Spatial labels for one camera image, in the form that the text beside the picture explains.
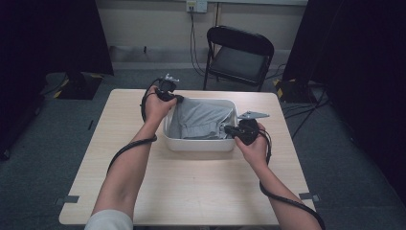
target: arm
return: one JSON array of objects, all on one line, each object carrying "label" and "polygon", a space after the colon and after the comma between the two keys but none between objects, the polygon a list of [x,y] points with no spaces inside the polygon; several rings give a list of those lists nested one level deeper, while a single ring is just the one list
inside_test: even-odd
[{"label": "arm", "polygon": [[[259,128],[265,129],[261,124],[259,124]],[[267,143],[265,138],[259,136],[253,144],[245,146],[241,140],[236,137],[236,144],[241,149],[245,160],[250,164],[263,187],[268,192],[302,203],[300,199],[284,186],[284,184],[267,166],[265,160]],[[272,198],[269,198],[269,201],[275,211],[281,229],[321,229],[317,219],[308,212]]]},{"label": "arm", "polygon": [[[152,86],[148,94],[154,93]],[[170,108],[176,105],[176,100],[161,101],[156,94],[147,97],[147,120],[131,142],[152,138],[162,119]],[[98,211],[114,209],[126,213],[131,219],[141,184],[147,169],[147,160],[151,143],[127,150],[120,155],[110,168],[99,192],[92,215]]]}]

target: person's right arm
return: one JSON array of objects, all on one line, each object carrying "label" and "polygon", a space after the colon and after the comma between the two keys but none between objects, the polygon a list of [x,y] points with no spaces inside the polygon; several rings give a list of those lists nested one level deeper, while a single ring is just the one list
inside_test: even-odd
[{"label": "person's right arm", "polygon": [[[236,144],[241,149],[245,160],[250,164],[255,174],[259,178],[263,187],[271,194],[282,196],[302,203],[269,169],[266,164],[267,143],[264,137],[259,136],[256,141],[245,146],[241,140],[236,137]],[[306,230],[306,229],[321,229],[316,218],[308,212],[292,206],[290,204],[269,198],[275,215],[278,219],[281,229],[283,230]]]}]

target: black folding chair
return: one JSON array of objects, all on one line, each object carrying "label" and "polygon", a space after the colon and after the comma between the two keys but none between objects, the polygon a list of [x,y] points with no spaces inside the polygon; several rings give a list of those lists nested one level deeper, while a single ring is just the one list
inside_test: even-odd
[{"label": "black folding chair", "polygon": [[[212,27],[207,32],[209,53],[203,90],[210,75],[229,81],[258,86],[260,92],[274,56],[274,46],[261,34],[227,26]],[[219,45],[217,53],[214,46]]]}]

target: white sleeve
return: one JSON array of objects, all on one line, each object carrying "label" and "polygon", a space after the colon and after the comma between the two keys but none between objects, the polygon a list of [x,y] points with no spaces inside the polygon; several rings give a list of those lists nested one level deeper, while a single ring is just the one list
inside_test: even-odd
[{"label": "white sleeve", "polygon": [[133,223],[132,219],[123,212],[117,210],[102,210],[90,217],[84,229],[132,230]]}]

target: wall socket box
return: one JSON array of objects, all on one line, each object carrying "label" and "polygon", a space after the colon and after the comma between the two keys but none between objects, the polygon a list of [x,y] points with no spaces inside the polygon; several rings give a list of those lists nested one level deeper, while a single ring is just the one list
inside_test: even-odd
[{"label": "wall socket box", "polygon": [[207,0],[186,1],[186,12],[207,12]]}]

